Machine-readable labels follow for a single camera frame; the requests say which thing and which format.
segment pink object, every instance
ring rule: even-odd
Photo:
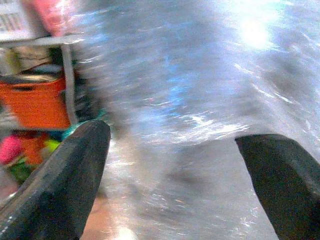
[[[53,36],[63,36],[68,17],[68,3],[62,0],[33,0],[44,27]]]
[[[0,144],[0,163],[8,164],[23,151],[21,141],[15,135],[7,136]]]

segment green object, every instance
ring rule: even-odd
[[[33,169],[33,166],[26,164],[26,157],[22,157],[15,165],[9,167],[8,170],[19,184],[23,184],[24,181],[30,176]]]

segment metal shelf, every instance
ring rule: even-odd
[[[78,123],[75,108],[75,76],[72,66],[72,54],[70,44],[74,44],[81,41],[81,35],[67,35],[67,36],[48,36],[41,37],[33,40],[22,40],[22,41],[10,41],[0,42],[0,48],[14,48],[20,46],[48,46],[48,47],[61,47],[63,69],[65,76],[65,106],[67,115],[71,125]],[[7,119],[0,113],[0,127],[17,130],[54,130],[63,131],[64,129],[27,129],[19,125],[17,121]]]
[[[20,46],[61,46],[62,44],[73,44],[81,40],[81,35],[68,36],[46,36],[32,40],[0,42],[1,48],[14,48]]]

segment blurry background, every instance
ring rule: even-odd
[[[318,6],[57,4],[63,20],[47,30],[77,34],[68,42],[75,78],[112,135],[82,238],[278,239],[234,138],[278,133],[320,159]]]

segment shelving unit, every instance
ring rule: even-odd
[[[67,35],[61,37],[41,37],[33,40],[21,40],[0,42],[0,48],[13,48],[20,46],[46,46],[61,48],[63,58],[63,69],[65,76],[65,105],[67,115],[71,125],[78,123],[75,108],[75,76],[72,66],[72,54],[70,45],[81,40],[81,35]],[[43,129],[27,129],[22,127],[17,119],[10,115],[7,111],[0,113],[0,128],[17,129],[17,130],[43,130]],[[45,129],[63,131],[65,129]]]

